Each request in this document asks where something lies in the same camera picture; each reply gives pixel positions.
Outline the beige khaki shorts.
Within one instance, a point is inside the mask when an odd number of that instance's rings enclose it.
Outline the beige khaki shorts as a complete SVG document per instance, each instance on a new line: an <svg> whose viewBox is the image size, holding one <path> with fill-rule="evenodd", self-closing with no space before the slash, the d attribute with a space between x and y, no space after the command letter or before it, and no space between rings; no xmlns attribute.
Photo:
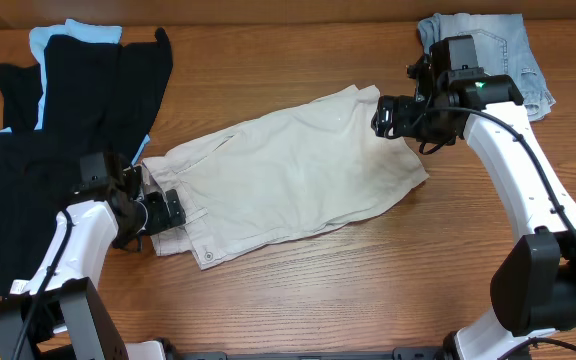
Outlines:
<svg viewBox="0 0 576 360"><path fill-rule="evenodd" d="M428 174L403 139L375 136L379 97L351 85L144 159L147 184L176 191L186 215L153 236L156 253L207 269L389 210Z"/></svg>

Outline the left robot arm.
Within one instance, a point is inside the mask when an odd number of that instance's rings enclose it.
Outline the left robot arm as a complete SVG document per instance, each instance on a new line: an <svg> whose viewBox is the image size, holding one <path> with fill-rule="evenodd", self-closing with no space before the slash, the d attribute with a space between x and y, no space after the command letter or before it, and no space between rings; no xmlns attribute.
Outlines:
<svg viewBox="0 0 576 360"><path fill-rule="evenodd" d="M29 280L0 300L4 359L178 359L166 338L126 343L97 286L111 248L185 223L178 194L143 191L142 173L112 152L83 156L57 203L50 245Z"/></svg>

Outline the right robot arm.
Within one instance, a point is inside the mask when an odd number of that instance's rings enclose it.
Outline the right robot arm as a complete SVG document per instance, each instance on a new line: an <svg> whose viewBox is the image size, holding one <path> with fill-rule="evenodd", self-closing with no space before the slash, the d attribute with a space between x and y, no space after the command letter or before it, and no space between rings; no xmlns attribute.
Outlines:
<svg viewBox="0 0 576 360"><path fill-rule="evenodd" d="M417 140L430 155L465 141L486 168L511 223L512 250L490 283L491 308L439 346L400 347L397 359L526 359L576 327L576 203L542 151L523 97L490 76L469 35L434 43L407 73L413 96L383 96L375 134Z"/></svg>

